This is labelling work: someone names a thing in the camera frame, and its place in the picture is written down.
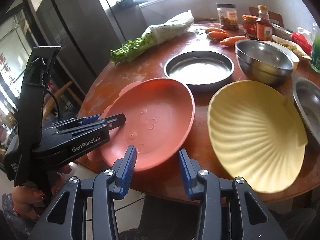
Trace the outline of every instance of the green vegetable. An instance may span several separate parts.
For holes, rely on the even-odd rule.
[[[152,33],[136,38],[134,41],[128,40],[120,49],[111,50],[111,60],[114,63],[130,62],[142,54],[146,49],[157,44],[156,38]]]

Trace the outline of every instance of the table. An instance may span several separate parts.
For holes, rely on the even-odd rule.
[[[218,27],[217,24],[202,26]],[[232,36],[243,35],[243,31],[228,31]],[[135,81],[145,81],[151,78],[165,77],[163,66],[171,57],[190,50],[213,50],[225,54],[235,64],[232,75],[234,81],[246,80],[236,61],[234,48],[222,47],[218,42],[209,40],[205,34],[188,32],[159,46],[153,47],[130,63],[114,65],[109,63],[101,72],[90,88],[79,111],[79,117],[103,113],[104,109],[112,104],[119,92],[128,84]],[[320,86],[320,75],[314,72],[307,61],[300,62],[292,76],[303,76]],[[293,100],[292,80],[277,88],[285,97]],[[207,130],[207,109],[213,92],[194,93],[196,111],[194,123],[187,137],[184,147],[189,157],[198,160],[200,166],[218,177],[231,179],[230,175],[219,163],[211,147]],[[301,195],[320,185],[320,157],[319,152],[306,148],[302,169],[295,182],[286,190],[274,194],[259,194],[265,202],[281,201]],[[92,163],[87,156],[78,159],[78,163],[96,173],[107,168],[104,162]],[[160,198],[189,201],[184,193],[178,169],[178,156],[174,155],[162,165],[135,173],[130,186],[132,189],[157,196]]]

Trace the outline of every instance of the refrigerator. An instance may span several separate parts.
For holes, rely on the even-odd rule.
[[[87,93],[110,61],[110,50],[147,28],[139,6],[120,8],[108,0],[42,0],[39,25],[79,88]]]

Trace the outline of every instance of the wooden chair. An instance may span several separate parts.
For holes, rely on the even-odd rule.
[[[249,7],[250,14],[253,16],[259,16],[259,9],[256,7]],[[278,22],[278,25],[284,27],[281,14],[269,11],[270,20],[275,20]]]
[[[204,23],[207,21],[210,21],[211,23],[217,22],[217,18],[208,18],[208,17],[194,17],[195,18],[195,23]]]
[[[67,90],[71,96],[74,98],[74,100],[81,106],[82,101],[76,96],[76,94],[69,88],[72,85],[72,81],[69,81],[67,84],[65,84],[62,88],[60,88],[57,92],[55,92],[54,97],[58,100],[59,97],[63,95],[63,93]],[[55,106],[55,101],[52,97],[48,100],[48,102],[45,104],[43,108],[43,114],[42,114],[42,122],[48,117],[51,110]]]

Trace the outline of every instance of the pink plate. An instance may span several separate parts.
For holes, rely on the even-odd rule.
[[[124,126],[110,130],[110,142],[88,153],[112,166],[129,145],[137,148],[135,171],[151,169],[174,155],[186,140],[195,116],[190,89],[173,79],[156,78],[126,86],[99,119],[124,113]]]

